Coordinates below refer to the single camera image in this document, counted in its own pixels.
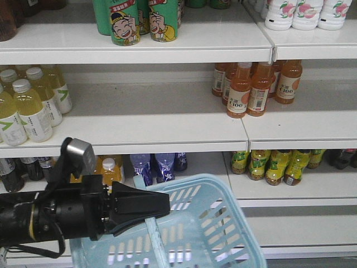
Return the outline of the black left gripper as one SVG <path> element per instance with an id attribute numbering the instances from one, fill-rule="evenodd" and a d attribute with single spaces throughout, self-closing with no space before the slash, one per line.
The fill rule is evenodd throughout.
<path id="1" fill-rule="evenodd" d="M 54 193 L 55 240 L 88 237 L 97 241 L 101 238 L 107 199 L 101 175 L 84 176 L 80 184 L 59 183 Z M 168 194 L 140 190 L 115 181 L 110 194 L 109 229 L 117 237 L 147 218 L 168 215 L 170 210 Z"/>

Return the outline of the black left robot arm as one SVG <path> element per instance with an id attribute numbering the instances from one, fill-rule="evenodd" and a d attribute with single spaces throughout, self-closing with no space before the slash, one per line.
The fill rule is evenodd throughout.
<path id="1" fill-rule="evenodd" d="M 1 194 L 1 246 L 122 234 L 145 219 L 169 215 L 170 196 L 115 182 L 100 175 L 80 184 Z"/>

